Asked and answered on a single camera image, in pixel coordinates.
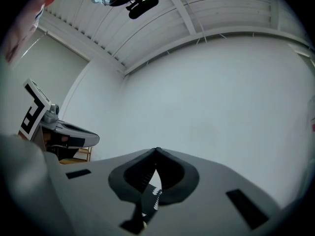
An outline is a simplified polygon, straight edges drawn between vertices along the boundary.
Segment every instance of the black opening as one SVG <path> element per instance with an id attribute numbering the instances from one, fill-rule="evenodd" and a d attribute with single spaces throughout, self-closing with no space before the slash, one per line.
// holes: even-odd
<path id="1" fill-rule="evenodd" d="M 94 134 L 94 133 L 92 133 L 92 132 L 90 132 L 90 131 L 87 131 L 87 130 L 84 130 L 84 129 L 82 129 L 82 128 L 73 126 L 73 125 L 68 124 L 68 123 L 62 123 L 62 126 L 65 126 L 65 127 L 68 128 L 68 129 L 76 130 L 76 131 L 79 131 L 79 132 Z"/>
<path id="2" fill-rule="evenodd" d="M 124 173 L 124 179 L 132 187 L 143 193 L 155 170 L 161 180 L 162 189 L 167 190 L 183 179 L 184 168 L 175 160 L 154 150 L 147 157 L 137 162 Z"/>
<path id="3" fill-rule="evenodd" d="M 241 190 L 229 191 L 226 194 L 252 230 L 268 220 Z"/>
<path id="4" fill-rule="evenodd" d="M 90 173 L 91 172 L 89 170 L 85 169 L 85 170 L 80 170 L 80 171 L 69 172 L 69 173 L 66 173 L 66 175 L 69 179 L 72 179 L 72 178 L 81 177 Z"/>

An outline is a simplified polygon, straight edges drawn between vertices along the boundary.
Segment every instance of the gray device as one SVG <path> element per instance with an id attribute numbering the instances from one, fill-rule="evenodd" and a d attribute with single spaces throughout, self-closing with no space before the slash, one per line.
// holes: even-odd
<path id="1" fill-rule="evenodd" d="M 0 142 L 1 174 L 14 202 L 48 235 L 266 235 L 296 206 L 280 210 L 227 166 L 168 149 L 61 165 L 29 141 L 2 136 Z M 155 169 L 162 190 L 145 228 L 139 215 Z"/>
<path id="2" fill-rule="evenodd" d="M 43 133 L 51 134 L 51 140 L 46 146 L 46 150 L 56 154 L 59 160 L 72 158 L 79 148 L 98 144 L 99 136 L 97 134 L 59 120 L 58 114 L 59 106 L 51 104 L 50 110 L 46 111 L 39 126 L 42 127 Z"/>

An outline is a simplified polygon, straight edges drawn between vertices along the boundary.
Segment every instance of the white corner wall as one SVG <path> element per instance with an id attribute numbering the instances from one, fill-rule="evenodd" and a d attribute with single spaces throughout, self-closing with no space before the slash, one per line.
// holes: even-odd
<path id="1" fill-rule="evenodd" d="M 42 31 L 36 30 L 22 47 L 13 64 L 13 71 L 21 85 L 26 79 L 31 78 L 52 103 L 61 106 L 72 84 L 88 61 L 50 36 L 43 36 L 43 34 Z"/>
<path id="2" fill-rule="evenodd" d="M 285 41 L 233 37 L 178 50 L 130 75 L 110 120 L 103 91 L 88 99 L 82 88 L 82 109 L 102 107 L 66 118 L 80 113 L 86 128 L 106 129 L 99 159 L 162 147 L 229 166 L 281 207 L 296 198 L 311 156 L 307 102 L 315 79 Z M 88 125 L 102 118 L 97 129 Z"/>
<path id="3" fill-rule="evenodd" d="M 107 136 L 111 133 L 114 117 L 111 109 L 123 80 L 110 65 L 93 59 L 74 82 L 61 107 L 60 119 L 100 136 L 91 160 L 103 159 L 108 154 Z"/>

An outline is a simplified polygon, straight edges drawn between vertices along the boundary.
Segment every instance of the gray surface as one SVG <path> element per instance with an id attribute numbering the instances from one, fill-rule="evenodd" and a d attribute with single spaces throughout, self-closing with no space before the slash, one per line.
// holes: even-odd
<path id="1" fill-rule="evenodd" d="M 287 220 L 292 215 L 292 213 L 296 211 L 296 208 L 300 205 L 300 203 L 301 200 L 296 200 L 290 203 L 288 206 L 283 208 L 281 212 L 279 212 L 276 216 L 271 217 L 263 226 L 260 226 L 257 229 L 253 230 L 251 236 L 271 235 L 272 233 L 274 233 L 275 228 L 277 228 L 284 220 Z"/>
<path id="2" fill-rule="evenodd" d="M 87 207 L 118 228 L 122 222 L 131 218 L 134 205 L 117 198 L 108 185 L 108 175 L 115 167 L 146 151 L 148 149 L 102 161 L 62 165 L 60 169 L 64 176 L 65 173 L 80 169 L 92 172 L 68 180 L 68 186 L 77 197 L 84 200 Z M 235 189 L 242 190 L 267 216 L 273 216 L 279 211 L 266 193 L 230 168 L 180 152 L 166 151 L 195 166 L 200 174 L 200 182 L 184 202 L 160 206 L 142 235 L 249 234 L 249 226 L 225 194 Z"/>
<path id="3" fill-rule="evenodd" d="M 3 55 L 0 55 L 0 134 L 16 135 L 33 97 L 20 84 Z"/>
<path id="4" fill-rule="evenodd" d="M 0 148 L 0 174 L 14 204 L 46 235 L 74 235 L 41 149 L 20 137 L 2 135 Z"/>
<path id="5" fill-rule="evenodd" d="M 107 160 L 61 165 L 57 157 L 29 141 L 0 136 L 0 172 L 23 213 L 48 235 L 126 236 L 120 228 L 134 204 L 118 199 L 108 184 L 110 172 L 148 149 Z M 144 236 L 262 235 L 280 223 L 276 203 L 261 189 L 218 163 L 166 150 L 197 168 L 200 182 L 182 203 L 160 206 Z M 68 179 L 65 173 L 89 169 L 90 174 Z M 226 195 L 240 189 L 271 219 L 251 231 Z"/>

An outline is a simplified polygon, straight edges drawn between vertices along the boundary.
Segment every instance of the black panel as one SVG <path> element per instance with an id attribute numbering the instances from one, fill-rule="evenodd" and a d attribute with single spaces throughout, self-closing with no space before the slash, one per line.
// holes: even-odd
<path id="1" fill-rule="evenodd" d="M 85 169 L 85 170 L 80 170 L 80 171 L 69 172 L 69 173 L 66 173 L 66 175 L 69 179 L 72 179 L 72 178 L 81 177 L 90 173 L 91 172 L 89 170 Z"/>
<path id="2" fill-rule="evenodd" d="M 58 160 L 61 161 L 65 158 L 73 158 L 76 152 L 78 152 L 78 149 L 65 147 L 47 147 L 47 152 L 55 154 Z"/>
<path id="3" fill-rule="evenodd" d="M 162 194 L 161 190 L 158 190 L 155 194 L 153 191 L 156 188 L 153 185 L 148 184 L 147 188 L 141 195 L 141 200 L 136 204 L 132 218 L 126 220 L 121 224 L 121 227 L 134 233 L 139 234 L 143 229 L 143 221 L 147 224 L 150 222 L 154 214 L 157 212 L 154 206 L 158 202 L 158 198 Z"/>
<path id="4" fill-rule="evenodd" d="M 226 194 L 252 230 L 268 220 L 241 190 L 229 191 Z"/>
<path id="5" fill-rule="evenodd" d="M 68 146 L 69 147 L 82 147 L 84 146 L 85 139 L 78 137 L 69 137 Z"/>
<path id="6" fill-rule="evenodd" d="M 158 5 L 158 0 L 144 0 L 140 2 L 137 6 L 135 6 L 130 12 L 129 17 L 131 19 L 137 19 L 143 13 L 147 12 L 148 10 L 152 9 L 153 7 Z"/>

